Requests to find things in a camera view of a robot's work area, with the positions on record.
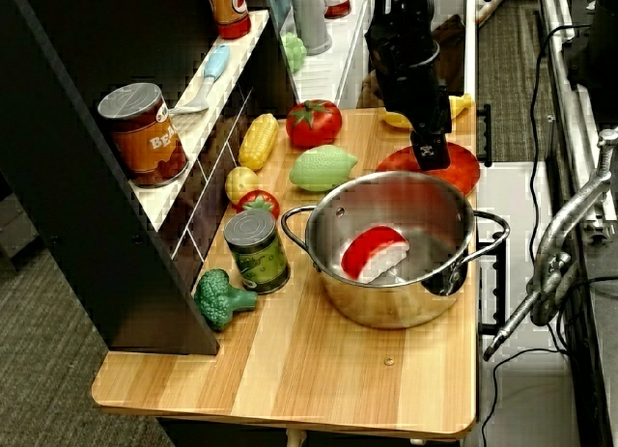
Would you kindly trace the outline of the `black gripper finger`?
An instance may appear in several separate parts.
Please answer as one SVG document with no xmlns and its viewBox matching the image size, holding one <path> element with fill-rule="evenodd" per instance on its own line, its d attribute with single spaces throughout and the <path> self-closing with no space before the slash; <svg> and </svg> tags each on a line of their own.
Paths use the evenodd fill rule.
<svg viewBox="0 0 618 447">
<path fill-rule="evenodd" d="M 414 157 L 422 171 L 442 170 L 450 166 L 451 159 L 443 127 L 433 130 L 414 129 L 410 141 Z"/>
</svg>

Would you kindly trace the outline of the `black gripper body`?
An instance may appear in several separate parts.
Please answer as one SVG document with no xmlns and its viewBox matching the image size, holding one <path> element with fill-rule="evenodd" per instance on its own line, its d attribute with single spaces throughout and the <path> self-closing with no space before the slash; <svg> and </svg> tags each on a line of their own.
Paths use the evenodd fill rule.
<svg viewBox="0 0 618 447">
<path fill-rule="evenodd" d="M 423 61 L 399 66 L 395 55 L 394 50 L 375 51 L 376 76 L 386 109 L 404 115 L 420 134 L 450 133 L 448 92 L 435 70 L 440 51 Z"/>
</svg>

